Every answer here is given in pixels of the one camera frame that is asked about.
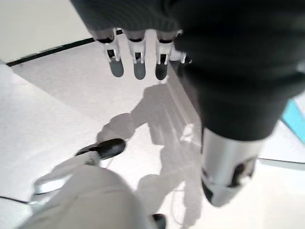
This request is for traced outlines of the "left robot hand dark palm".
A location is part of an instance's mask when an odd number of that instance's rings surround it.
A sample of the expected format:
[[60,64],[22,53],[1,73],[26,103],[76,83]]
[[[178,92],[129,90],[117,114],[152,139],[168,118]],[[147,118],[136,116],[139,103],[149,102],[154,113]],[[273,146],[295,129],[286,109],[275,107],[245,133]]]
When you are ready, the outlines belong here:
[[305,89],[302,0],[74,0],[93,36],[105,29],[182,34],[182,74],[202,120],[203,191],[227,204],[253,174],[288,100]]

